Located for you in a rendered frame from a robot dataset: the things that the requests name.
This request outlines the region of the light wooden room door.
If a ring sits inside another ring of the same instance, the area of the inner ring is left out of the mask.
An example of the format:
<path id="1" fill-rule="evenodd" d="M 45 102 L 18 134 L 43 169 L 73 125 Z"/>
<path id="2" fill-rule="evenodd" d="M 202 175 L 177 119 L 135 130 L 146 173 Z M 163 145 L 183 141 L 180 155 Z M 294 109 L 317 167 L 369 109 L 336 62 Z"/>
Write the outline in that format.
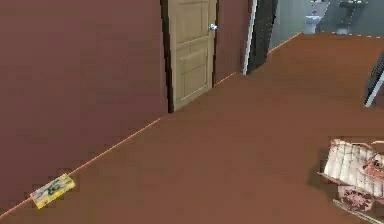
<path id="1" fill-rule="evenodd" d="M 213 86 L 217 0 L 168 0 L 172 104 L 176 111 Z"/>

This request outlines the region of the black room door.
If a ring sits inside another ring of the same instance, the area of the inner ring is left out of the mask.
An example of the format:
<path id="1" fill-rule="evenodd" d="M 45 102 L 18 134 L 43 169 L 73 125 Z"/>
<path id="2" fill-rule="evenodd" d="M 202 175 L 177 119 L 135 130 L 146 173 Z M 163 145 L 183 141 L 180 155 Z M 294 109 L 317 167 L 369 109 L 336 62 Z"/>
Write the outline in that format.
<path id="1" fill-rule="evenodd" d="M 278 0 L 250 0 L 251 16 L 243 62 L 248 75 L 266 62 Z"/>

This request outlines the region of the white toilet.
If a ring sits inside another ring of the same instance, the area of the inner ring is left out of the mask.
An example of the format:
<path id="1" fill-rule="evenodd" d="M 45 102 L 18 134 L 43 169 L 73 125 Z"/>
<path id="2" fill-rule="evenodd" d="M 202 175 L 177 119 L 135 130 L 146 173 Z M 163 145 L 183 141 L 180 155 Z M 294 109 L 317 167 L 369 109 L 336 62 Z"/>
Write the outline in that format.
<path id="1" fill-rule="evenodd" d="M 310 0 L 308 14 L 304 18 L 304 34 L 314 34 L 316 27 L 325 16 L 330 2 L 328 0 Z"/>

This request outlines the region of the yellow flat box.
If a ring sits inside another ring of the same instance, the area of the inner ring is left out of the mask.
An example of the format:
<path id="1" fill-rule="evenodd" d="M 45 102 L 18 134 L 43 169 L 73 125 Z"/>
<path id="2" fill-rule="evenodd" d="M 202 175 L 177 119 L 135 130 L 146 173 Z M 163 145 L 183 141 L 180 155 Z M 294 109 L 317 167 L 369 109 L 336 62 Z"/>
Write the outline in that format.
<path id="1" fill-rule="evenodd" d="M 75 187 L 75 182 L 66 173 L 55 178 L 30 194 L 38 209 L 48 205 L 58 197 Z"/>

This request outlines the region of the white and red crumpled cloth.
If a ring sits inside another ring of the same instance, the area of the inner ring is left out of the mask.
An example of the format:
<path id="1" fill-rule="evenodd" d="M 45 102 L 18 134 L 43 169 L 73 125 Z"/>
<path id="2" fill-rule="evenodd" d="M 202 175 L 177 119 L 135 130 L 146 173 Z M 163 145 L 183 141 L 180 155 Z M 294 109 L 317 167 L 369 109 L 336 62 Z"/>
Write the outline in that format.
<path id="1" fill-rule="evenodd" d="M 333 203 L 369 222 L 384 224 L 384 154 L 374 145 L 333 139 L 319 175 L 338 185 Z"/>

